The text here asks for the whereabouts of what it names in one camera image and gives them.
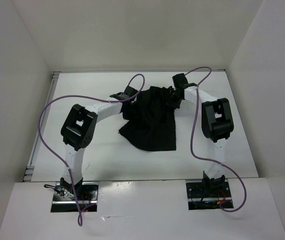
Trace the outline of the black pleated skirt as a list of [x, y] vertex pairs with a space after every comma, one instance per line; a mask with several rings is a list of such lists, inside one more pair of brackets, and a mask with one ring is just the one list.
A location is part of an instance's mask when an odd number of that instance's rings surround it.
[[175, 151], [175, 109], [168, 105], [173, 88], [151, 86], [122, 111], [127, 123], [119, 134], [134, 147], [146, 152]]

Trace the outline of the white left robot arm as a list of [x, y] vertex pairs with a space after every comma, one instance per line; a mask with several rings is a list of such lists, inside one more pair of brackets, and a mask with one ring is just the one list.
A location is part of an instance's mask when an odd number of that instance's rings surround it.
[[96, 124], [120, 114], [123, 104], [133, 100], [134, 96], [133, 93], [119, 92], [93, 105], [72, 106], [60, 131], [65, 147], [64, 161], [67, 163], [60, 178], [60, 186], [69, 199], [76, 200], [82, 195], [83, 158], [85, 148], [93, 140]]

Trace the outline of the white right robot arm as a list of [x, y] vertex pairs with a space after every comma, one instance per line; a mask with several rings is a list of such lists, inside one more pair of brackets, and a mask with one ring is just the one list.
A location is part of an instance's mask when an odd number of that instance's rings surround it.
[[234, 130], [230, 102], [227, 98], [217, 98], [196, 86], [169, 88], [168, 104], [175, 109], [183, 100], [201, 107], [201, 130], [210, 140], [208, 158], [212, 162], [203, 171], [201, 190], [208, 197], [214, 196], [223, 186], [225, 175], [222, 164], [226, 161], [226, 143]]

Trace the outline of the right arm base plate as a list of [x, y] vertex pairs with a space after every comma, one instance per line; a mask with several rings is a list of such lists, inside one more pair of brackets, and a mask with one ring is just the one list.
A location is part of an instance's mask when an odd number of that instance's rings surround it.
[[211, 190], [206, 188], [200, 179], [186, 181], [185, 186], [189, 211], [219, 209], [220, 204], [224, 209], [234, 208], [227, 180], [222, 186]]

